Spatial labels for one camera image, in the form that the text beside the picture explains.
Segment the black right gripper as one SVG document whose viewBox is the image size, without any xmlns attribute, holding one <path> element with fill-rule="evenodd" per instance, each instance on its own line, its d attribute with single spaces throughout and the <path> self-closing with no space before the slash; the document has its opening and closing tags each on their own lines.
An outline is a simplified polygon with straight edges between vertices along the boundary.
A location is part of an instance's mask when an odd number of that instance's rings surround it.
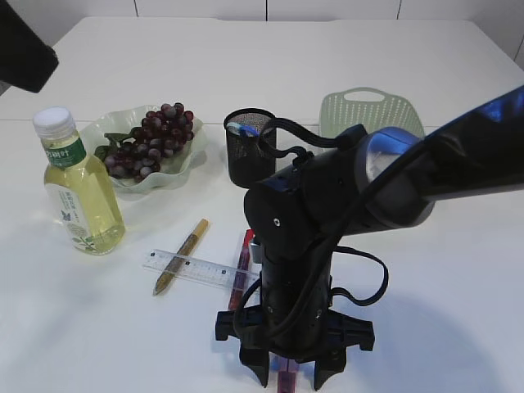
<svg viewBox="0 0 524 393">
<path fill-rule="evenodd" d="M 314 389 L 319 391 L 346 367 L 346 348 L 370 351 L 375 343 L 373 324 L 332 310 L 332 299 L 343 296 L 357 306 L 369 306 L 376 297 L 359 299 L 342 287 L 332 286 L 333 254 L 369 260 L 375 256 L 348 246 L 330 251 L 314 247 L 294 260 L 258 246 L 261 271 L 234 311 L 216 316 L 215 340 L 236 338 L 239 359 L 258 378 L 269 382 L 269 354 L 299 363 L 314 361 Z"/>
</svg>

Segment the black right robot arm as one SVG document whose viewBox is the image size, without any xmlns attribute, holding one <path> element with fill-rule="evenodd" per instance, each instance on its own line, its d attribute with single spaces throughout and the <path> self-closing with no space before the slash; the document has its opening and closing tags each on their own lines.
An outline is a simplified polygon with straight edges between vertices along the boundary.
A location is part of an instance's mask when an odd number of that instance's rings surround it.
<svg viewBox="0 0 524 393">
<path fill-rule="evenodd" d="M 375 342 L 371 322 L 332 310 L 335 296 L 350 296 L 332 285 L 332 257 L 356 254 L 340 240 L 418 226 L 440 200 L 522 189 L 523 90 L 423 138 L 398 127 L 370 133 L 361 124 L 324 138 L 284 118 L 264 126 L 276 129 L 323 153 L 291 147 L 293 162 L 246 192 L 261 270 L 237 308 L 218 313 L 215 337 L 239 340 L 240 362 L 262 386 L 275 354 L 313 363 L 319 389 L 344 371 L 349 347 L 371 350 Z"/>
</svg>

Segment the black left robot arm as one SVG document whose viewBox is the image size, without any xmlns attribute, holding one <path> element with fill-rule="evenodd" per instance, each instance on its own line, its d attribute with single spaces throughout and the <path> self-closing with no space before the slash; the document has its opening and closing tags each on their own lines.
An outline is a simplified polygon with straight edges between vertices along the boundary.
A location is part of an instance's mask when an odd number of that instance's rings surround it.
<svg viewBox="0 0 524 393">
<path fill-rule="evenodd" d="M 1 81 L 39 93 L 58 65 L 55 51 L 1 0 Z"/>
</svg>

